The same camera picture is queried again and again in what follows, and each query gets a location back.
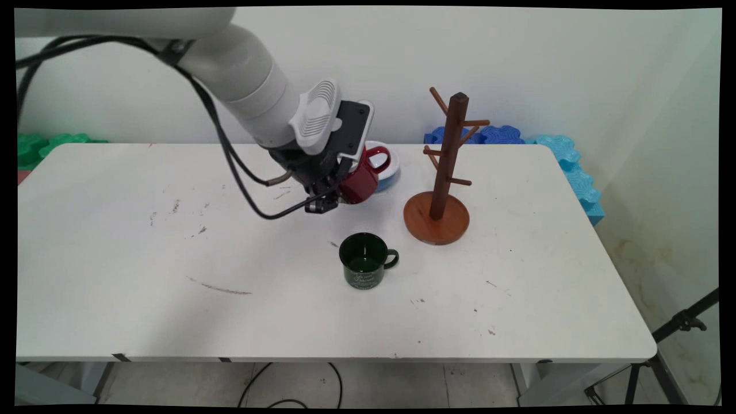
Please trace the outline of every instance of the floor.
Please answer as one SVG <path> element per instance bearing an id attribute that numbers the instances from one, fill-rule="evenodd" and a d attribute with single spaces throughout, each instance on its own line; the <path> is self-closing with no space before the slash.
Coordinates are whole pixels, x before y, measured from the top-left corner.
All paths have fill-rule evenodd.
<path id="1" fill-rule="evenodd" d="M 235 407 L 262 363 L 118 362 L 105 381 L 101 404 Z M 516 407 L 508 364 L 335 363 L 343 383 L 343 408 Z M 70 364 L 29 368 L 59 378 Z M 607 404 L 622 404 L 628 370 L 596 387 Z M 327 363 L 275 363 L 253 383 L 242 407 L 267 407 L 298 399 L 310 408 L 337 406 L 339 383 Z M 651 370 L 642 369 L 635 404 L 666 404 Z M 562 405 L 591 404 L 582 391 Z M 280 407 L 299 408 L 295 403 Z"/>

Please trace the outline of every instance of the red mug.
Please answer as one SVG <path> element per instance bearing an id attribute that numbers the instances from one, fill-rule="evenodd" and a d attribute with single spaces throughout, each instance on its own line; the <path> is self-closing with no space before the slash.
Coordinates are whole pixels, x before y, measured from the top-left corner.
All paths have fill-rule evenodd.
<path id="1" fill-rule="evenodd" d="M 386 154 L 386 161 L 374 167 L 368 158 L 376 154 Z M 368 150 L 363 147 L 363 155 L 358 166 L 340 183 L 340 193 L 348 204 L 358 204 L 368 199 L 378 188 L 378 174 L 389 168 L 391 154 L 386 147 L 373 147 Z"/>

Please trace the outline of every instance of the green mug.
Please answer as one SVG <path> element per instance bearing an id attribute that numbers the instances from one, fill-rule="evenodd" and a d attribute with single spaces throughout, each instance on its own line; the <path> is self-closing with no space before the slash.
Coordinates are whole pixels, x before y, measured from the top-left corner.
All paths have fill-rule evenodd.
<path id="1" fill-rule="evenodd" d="M 394 259 L 386 263 L 389 255 Z M 380 237 L 371 233 L 356 233 L 340 245 L 340 261 L 345 280 L 356 289 L 376 287 L 383 280 L 383 270 L 394 267 L 399 253 L 386 247 Z"/>

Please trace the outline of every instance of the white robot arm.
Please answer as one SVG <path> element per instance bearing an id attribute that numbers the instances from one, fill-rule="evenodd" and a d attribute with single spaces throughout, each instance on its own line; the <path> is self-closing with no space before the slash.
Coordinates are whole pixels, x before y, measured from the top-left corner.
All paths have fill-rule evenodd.
<path id="1" fill-rule="evenodd" d="M 335 183 L 342 160 L 359 162 L 373 116 L 368 101 L 343 101 L 323 79 L 299 95 L 261 41 L 230 23 L 234 7 L 150 10 L 15 9 L 15 35 L 122 35 L 158 51 L 180 48 L 176 65 L 204 84 L 310 195 Z M 323 213 L 339 191 L 305 207 Z"/>

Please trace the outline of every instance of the mug handle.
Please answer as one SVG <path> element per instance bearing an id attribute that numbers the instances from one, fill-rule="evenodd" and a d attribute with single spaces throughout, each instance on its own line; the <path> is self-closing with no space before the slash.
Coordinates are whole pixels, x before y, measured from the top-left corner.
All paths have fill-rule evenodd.
<path id="1" fill-rule="evenodd" d="M 372 156 L 376 154 L 386 154 L 386 160 L 378 167 L 374 167 L 373 164 L 368 161 L 368 165 L 371 167 L 373 172 L 376 174 L 382 173 L 386 168 L 389 168 L 389 164 L 391 163 L 391 153 L 389 152 L 389 149 L 386 147 L 373 147 L 370 150 L 366 151 L 366 157 L 371 158 Z"/>
<path id="2" fill-rule="evenodd" d="M 391 256 L 391 255 L 394 255 L 395 257 L 393 260 L 383 265 L 384 269 L 391 269 L 392 267 L 396 266 L 396 264 L 399 262 L 399 252 L 397 252 L 394 249 L 389 249 L 388 256 Z"/>

